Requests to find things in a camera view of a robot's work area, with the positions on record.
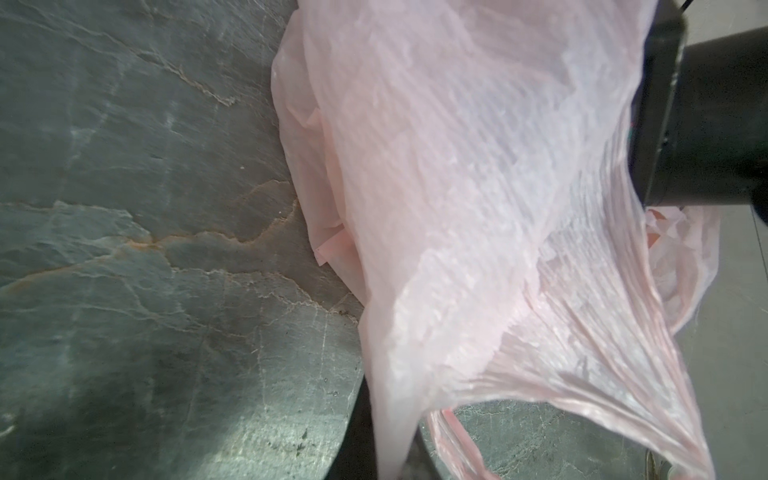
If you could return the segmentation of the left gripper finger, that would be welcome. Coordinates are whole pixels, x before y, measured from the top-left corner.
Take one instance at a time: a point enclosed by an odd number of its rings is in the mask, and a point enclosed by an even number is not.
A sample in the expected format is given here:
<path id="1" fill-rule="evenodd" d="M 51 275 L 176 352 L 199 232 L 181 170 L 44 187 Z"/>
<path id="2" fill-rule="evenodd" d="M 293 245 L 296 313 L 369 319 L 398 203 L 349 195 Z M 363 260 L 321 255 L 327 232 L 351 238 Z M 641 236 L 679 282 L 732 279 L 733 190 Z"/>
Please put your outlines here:
<path id="1" fill-rule="evenodd" d="M 347 429 L 325 480 L 377 479 L 377 464 L 370 392 L 362 380 Z M 420 430 L 417 430 L 400 479 L 440 480 Z"/>

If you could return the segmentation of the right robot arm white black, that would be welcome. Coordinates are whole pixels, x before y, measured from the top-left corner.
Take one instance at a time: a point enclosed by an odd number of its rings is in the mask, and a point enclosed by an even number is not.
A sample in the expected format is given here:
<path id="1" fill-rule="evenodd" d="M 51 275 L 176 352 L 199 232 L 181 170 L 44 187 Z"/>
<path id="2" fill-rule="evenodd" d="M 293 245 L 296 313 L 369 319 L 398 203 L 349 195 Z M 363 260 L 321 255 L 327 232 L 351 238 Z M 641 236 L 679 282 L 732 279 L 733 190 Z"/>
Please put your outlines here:
<path id="1" fill-rule="evenodd" d="M 629 172 L 645 207 L 750 205 L 767 218 L 767 30 L 688 46 L 660 1 L 632 102 Z"/>

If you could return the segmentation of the pink plastic bag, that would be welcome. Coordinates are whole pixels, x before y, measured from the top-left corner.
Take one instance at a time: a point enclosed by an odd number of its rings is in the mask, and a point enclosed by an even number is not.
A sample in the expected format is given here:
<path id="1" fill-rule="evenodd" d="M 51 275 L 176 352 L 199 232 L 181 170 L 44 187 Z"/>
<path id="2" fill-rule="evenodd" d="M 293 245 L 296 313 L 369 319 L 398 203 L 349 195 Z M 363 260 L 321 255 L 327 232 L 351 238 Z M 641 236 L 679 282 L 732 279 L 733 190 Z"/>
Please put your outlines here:
<path id="1" fill-rule="evenodd" d="M 363 303 L 377 473 L 418 423 L 463 478 L 454 408 L 546 402 L 715 475 L 627 168 L 653 1 L 302 1 L 272 65 L 316 259 Z"/>

